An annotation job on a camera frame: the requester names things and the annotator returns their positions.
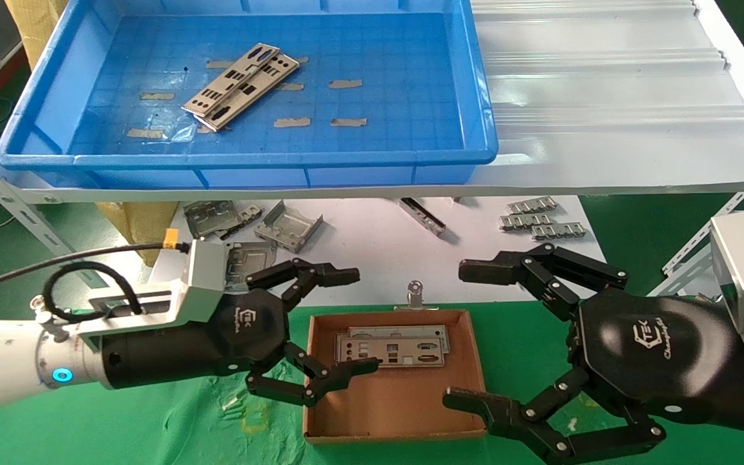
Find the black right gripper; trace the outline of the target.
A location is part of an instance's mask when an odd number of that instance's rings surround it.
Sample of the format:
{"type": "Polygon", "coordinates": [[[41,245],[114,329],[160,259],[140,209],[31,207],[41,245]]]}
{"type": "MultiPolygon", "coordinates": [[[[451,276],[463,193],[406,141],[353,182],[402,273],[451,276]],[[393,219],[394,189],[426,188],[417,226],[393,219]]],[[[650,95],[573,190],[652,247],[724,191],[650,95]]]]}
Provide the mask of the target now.
{"type": "Polygon", "coordinates": [[[447,387],[443,405],[478,415],[489,435],[522,442],[546,464],[582,464],[650,452],[667,434],[647,414],[744,431],[744,342],[717,304],[630,295],[622,291],[628,272],[549,242],[465,259],[459,279],[520,285],[559,320],[575,320],[582,368],[528,403],[447,387]],[[581,303],[563,280],[605,291],[581,303]],[[585,386],[626,425],[575,435],[553,429],[549,419],[585,386]]]}

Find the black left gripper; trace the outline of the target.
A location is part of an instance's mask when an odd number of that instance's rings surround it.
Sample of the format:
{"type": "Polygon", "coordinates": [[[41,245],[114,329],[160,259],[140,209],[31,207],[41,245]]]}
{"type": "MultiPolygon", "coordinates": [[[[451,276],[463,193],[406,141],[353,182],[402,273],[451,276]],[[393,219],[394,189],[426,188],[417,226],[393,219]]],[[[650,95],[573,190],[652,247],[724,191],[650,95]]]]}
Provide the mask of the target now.
{"type": "Polygon", "coordinates": [[[256,368],[266,373],[283,356],[308,377],[307,385],[264,377],[251,371],[248,392],[296,406],[313,407],[326,394],[347,389],[353,377],[375,373],[380,359],[362,357],[319,362],[287,342],[292,311],[316,287],[338,287],[360,281],[357,268],[299,258],[246,276],[248,292],[221,298],[207,322],[187,322],[167,329],[107,335],[101,339],[101,361],[113,389],[136,388],[198,377],[226,377],[256,368]]]}

